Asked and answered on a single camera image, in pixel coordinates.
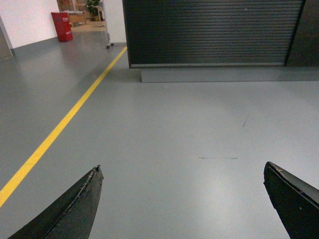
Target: gray baseboard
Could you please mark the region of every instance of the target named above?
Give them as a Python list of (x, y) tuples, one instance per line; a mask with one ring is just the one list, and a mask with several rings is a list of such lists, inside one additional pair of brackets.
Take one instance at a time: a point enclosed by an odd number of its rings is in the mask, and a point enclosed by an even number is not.
[(43, 50), (48, 47), (52, 47), (59, 42), (57, 37), (50, 38), (44, 41), (35, 42), (29, 45), (17, 47), (15, 49), (11, 49), (11, 52), (14, 57), (23, 57), (31, 52)]
[(121, 46), (121, 47), (125, 47), (127, 46), (126, 42), (112, 42), (111, 43), (114, 44), (114, 46)]
[(317, 81), (319, 67), (211, 67), (142, 69), (142, 82)]

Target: yellow floor line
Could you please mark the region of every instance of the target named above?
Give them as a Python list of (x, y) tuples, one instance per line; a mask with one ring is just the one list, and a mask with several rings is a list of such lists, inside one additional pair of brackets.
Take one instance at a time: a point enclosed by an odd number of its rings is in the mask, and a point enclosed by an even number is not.
[(36, 149), (36, 151), (31, 155), (31, 157), (24, 163), (24, 165), (15, 173), (15, 175), (10, 179), (10, 181), (4, 186), (0, 191), (0, 208), (14, 192), (21, 181), (26, 177), (34, 165), (40, 160), (42, 155), (47, 151), (47, 149), (52, 145), (55, 139), (60, 135), (68, 123), (72, 120), (75, 114), (83, 106), (86, 100), (90, 97), (93, 91), (101, 83), (103, 78), (109, 73), (116, 62), (121, 58), (121, 56), (126, 51), (125, 47), (119, 55), (112, 61), (112, 63), (105, 69), (105, 71), (96, 79), (96, 81), (91, 85), (91, 87), (85, 92), (81, 99), (73, 106), (69, 113), (61, 120), (61, 122), (55, 127), (55, 129), (49, 134), (49, 136), (42, 142), (42, 144)]

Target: gray epoxy floor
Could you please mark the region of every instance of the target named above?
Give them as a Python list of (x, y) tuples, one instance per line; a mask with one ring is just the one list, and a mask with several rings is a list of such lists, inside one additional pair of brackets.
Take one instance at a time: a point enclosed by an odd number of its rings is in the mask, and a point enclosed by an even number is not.
[[(122, 50), (104, 50), (101, 33), (74, 36), (0, 62), (1, 187)], [(319, 82), (140, 77), (124, 54), (0, 208), (0, 238), (101, 164), (91, 239), (288, 239), (263, 168), (319, 188)]]

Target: black panel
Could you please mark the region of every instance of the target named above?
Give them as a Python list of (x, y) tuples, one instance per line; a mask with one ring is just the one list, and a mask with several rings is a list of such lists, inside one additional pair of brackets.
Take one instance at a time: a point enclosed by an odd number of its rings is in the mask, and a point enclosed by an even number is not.
[(102, 181), (100, 166), (93, 168), (8, 239), (88, 239), (100, 201)]
[(302, 0), (123, 0), (130, 67), (284, 65)]
[(287, 66), (319, 66), (319, 0), (307, 0)]
[(265, 186), (291, 239), (319, 238), (319, 190), (274, 163), (265, 166)]

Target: potted plant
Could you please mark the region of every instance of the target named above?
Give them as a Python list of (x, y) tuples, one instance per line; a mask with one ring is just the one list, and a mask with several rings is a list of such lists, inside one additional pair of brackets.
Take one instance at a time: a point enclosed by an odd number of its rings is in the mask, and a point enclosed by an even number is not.
[(99, 5), (99, 0), (87, 0), (86, 2), (86, 7), (88, 8), (88, 11), (90, 12), (91, 20), (95, 20), (95, 21), (99, 20), (98, 9), (94, 7), (98, 5)]

